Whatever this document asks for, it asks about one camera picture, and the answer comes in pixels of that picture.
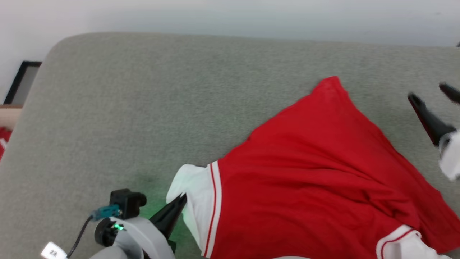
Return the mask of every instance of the white label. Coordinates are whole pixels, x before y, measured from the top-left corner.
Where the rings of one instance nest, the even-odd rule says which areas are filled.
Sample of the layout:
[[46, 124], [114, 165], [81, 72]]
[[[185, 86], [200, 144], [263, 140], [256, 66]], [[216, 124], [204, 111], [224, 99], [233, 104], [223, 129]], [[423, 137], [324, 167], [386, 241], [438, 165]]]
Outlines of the white label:
[[40, 254], [45, 259], [66, 259], [67, 254], [55, 243], [49, 242]]

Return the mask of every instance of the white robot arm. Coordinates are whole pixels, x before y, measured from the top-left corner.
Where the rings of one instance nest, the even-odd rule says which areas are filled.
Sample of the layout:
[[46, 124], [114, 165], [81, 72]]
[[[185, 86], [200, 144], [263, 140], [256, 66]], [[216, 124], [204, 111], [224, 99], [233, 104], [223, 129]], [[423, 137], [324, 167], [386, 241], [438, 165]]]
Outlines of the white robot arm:
[[110, 204], [122, 214], [104, 218], [96, 227], [96, 242], [105, 246], [90, 259], [175, 259], [175, 243], [169, 240], [187, 202], [184, 194], [166, 204], [150, 219], [139, 217], [145, 195], [128, 189], [111, 193]]
[[[446, 83], [440, 83], [439, 88], [452, 102], [460, 105], [460, 91]], [[441, 170], [451, 181], [455, 180], [460, 176], [460, 132], [436, 117], [415, 94], [410, 93], [408, 99], [433, 145], [439, 148]]]

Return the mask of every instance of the cable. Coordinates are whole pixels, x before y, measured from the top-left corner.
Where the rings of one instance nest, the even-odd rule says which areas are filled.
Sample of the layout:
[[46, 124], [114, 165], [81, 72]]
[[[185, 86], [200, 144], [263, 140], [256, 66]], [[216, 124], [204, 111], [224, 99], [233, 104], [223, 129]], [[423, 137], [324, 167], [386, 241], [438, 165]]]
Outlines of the cable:
[[78, 234], [77, 240], [75, 241], [74, 246], [70, 250], [70, 252], [67, 254], [67, 258], [70, 258], [70, 256], [74, 253], [75, 248], [77, 248], [78, 243], [80, 243], [81, 236], [83, 236], [83, 232], [85, 232], [85, 228], [88, 225], [88, 223], [92, 220], [92, 215], [88, 217], [88, 219], [85, 221], [83, 224], [83, 227], [80, 230], [80, 234]]

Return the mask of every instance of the gray sofa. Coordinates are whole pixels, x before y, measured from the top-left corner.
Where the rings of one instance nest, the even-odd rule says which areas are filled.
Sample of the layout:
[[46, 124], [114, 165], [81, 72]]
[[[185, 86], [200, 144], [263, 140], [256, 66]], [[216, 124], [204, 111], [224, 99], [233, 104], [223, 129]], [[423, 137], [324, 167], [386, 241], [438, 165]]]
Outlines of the gray sofa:
[[[217, 160], [333, 75], [459, 214], [460, 182], [439, 170], [407, 101], [414, 91], [460, 125], [460, 107], [437, 88], [440, 81], [460, 87], [459, 69], [454, 47], [142, 33], [67, 38], [42, 64], [0, 163], [0, 258], [38, 258], [48, 241], [68, 251], [90, 210], [115, 189], [145, 193], [142, 215], [152, 215], [182, 164]], [[94, 227], [73, 258], [101, 248]], [[182, 221], [172, 240], [177, 258], [200, 257]]]

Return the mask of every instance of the green led light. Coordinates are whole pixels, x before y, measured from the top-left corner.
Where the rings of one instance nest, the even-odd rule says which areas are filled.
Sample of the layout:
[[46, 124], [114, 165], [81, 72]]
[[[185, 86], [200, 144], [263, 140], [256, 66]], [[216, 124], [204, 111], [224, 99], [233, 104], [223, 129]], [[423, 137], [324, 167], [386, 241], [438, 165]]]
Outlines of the green led light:
[[120, 226], [119, 224], [115, 224], [114, 225], [114, 228], [118, 229], [118, 230], [123, 230], [123, 227]]

